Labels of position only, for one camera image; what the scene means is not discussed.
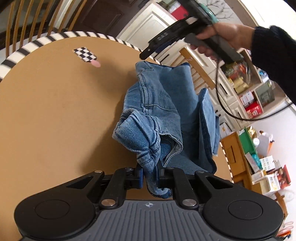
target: metal pin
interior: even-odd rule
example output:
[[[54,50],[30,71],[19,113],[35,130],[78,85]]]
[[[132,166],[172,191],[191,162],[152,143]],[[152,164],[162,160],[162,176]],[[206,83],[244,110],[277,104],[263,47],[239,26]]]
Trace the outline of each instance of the metal pin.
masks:
[[[184,199],[182,204],[186,207],[193,207],[197,204],[197,202],[193,199]]]
[[[101,202],[102,205],[104,205],[105,207],[112,207],[116,204],[115,200],[113,199],[104,199],[102,202]]]

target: black sleeve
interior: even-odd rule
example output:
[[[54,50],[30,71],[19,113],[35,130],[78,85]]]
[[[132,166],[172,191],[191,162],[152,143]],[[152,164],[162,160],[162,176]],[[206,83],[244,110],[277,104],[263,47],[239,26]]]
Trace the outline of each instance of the black sleeve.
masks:
[[[257,27],[252,40],[252,62],[296,103],[296,41],[286,31],[276,26]]]

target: blue denim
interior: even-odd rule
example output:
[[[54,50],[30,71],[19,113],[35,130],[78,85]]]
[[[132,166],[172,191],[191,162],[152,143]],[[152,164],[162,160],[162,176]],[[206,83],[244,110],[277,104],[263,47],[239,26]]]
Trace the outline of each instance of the blue denim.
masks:
[[[156,186],[158,160],[187,174],[215,173],[219,119],[208,90],[196,95],[188,63],[168,67],[141,61],[136,72],[139,81],[126,93],[112,137],[137,153],[149,191],[168,198],[171,190]]]

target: black cable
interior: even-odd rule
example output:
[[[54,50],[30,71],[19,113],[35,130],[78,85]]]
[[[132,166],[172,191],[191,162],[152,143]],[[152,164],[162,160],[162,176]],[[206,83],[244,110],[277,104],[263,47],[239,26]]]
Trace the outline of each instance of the black cable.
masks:
[[[214,30],[215,30],[215,32],[216,32],[216,36],[217,36],[217,38],[218,38],[218,40],[217,40],[218,45],[221,46],[220,38],[219,38],[218,32],[217,32],[215,26],[214,26],[214,25],[212,25],[212,26],[213,26],[213,28],[214,28]],[[225,111],[226,114],[228,114],[228,115],[231,116],[232,118],[237,119],[237,120],[241,120],[241,121],[259,121],[259,120],[264,120],[264,119],[267,119],[267,118],[269,118],[269,117],[271,117],[271,116],[273,116],[273,115],[276,115],[276,114],[280,113],[281,111],[283,111],[284,109],[288,108],[290,105],[293,104],[293,103],[290,103],[289,105],[285,106],[284,108],[278,110],[278,111],[275,112],[275,113],[272,113],[272,114],[270,114],[270,115],[268,115],[268,116],[265,116],[265,117],[256,118],[256,119],[244,119],[244,118],[240,118],[240,117],[237,117],[237,116],[235,116],[235,115],[229,113],[229,112],[225,109],[225,107],[223,106],[223,104],[222,104],[222,102],[221,102],[221,99],[220,99],[220,97],[219,97],[219,93],[218,93],[218,84],[219,84],[219,83],[218,83],[218,79],[219,79],[219,78],[218,78],[218,73],[219,73],[219,63],[220,63],[220,61],[221,61],[221,60],[220,60],[219,58],[217,58],[217,62],[216,62],[216,63],[217,63],[217,68],[216,68],[216,94],[217,94],[217,98],[218,98],[219,104],[221,105],[222,109]]]

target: box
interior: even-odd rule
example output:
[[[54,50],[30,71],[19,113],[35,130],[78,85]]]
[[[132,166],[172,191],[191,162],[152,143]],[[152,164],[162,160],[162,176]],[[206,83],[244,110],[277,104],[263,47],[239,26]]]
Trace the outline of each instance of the box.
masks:
[[[275,174],[277,176],[281,189],[290,186],[291,179],[286,165],[284,165],[284,167],[280,167],[279,169],[272,171],[269,174]]]
[[[276,167],[272,156],[267,156],[267,157],[261,158],[260,162],[262,164],[263,170],[265,170],[267,172],[275,169],[275,167]]]
[[[265,170],[261,170],[259,172],[254,173],[251,178],[252,178],[252,182],[253,184],[259,182],[262,180],[262,178],[264,178],[266,175],[266,171]]]
[[[266,175],[261,181],[260,186],[263,195],[269,195],[281,189],[275,174]]]
[[[250,119],[262,114],[262,109],[260,107],[260,105],[258,104],[258,102],[254,102],[252,104],[250,104],[247,108],[246,108],[246,112],[249,116]]]
[[[272,89],[272,83],[270,80],[268,80],[262,86],[258,87],[255,91],[258,95],[262,107],[266,106],[267,104],[275,100],[274,91]]]
[[[245,154],[245,157],[246,157],[248,163],[250,164],[251,168],[253,169],[253,171],[255,173],[259,172],[260,169],[259,169],[257,163],[255,162],[255,160],[253,159],[253,157],[251,156],[251,154],[248,152],[247,154]]]
[[[241,100],[243,106],[247,107],[254,102],[254,96],[251,91],[248,91],[246,94],[244,94],[240,97],[240,100]]]
[[[220,138],[223,139],[226,136],[229,136],[233,131],[230,129],[226,122],[220,124]]]

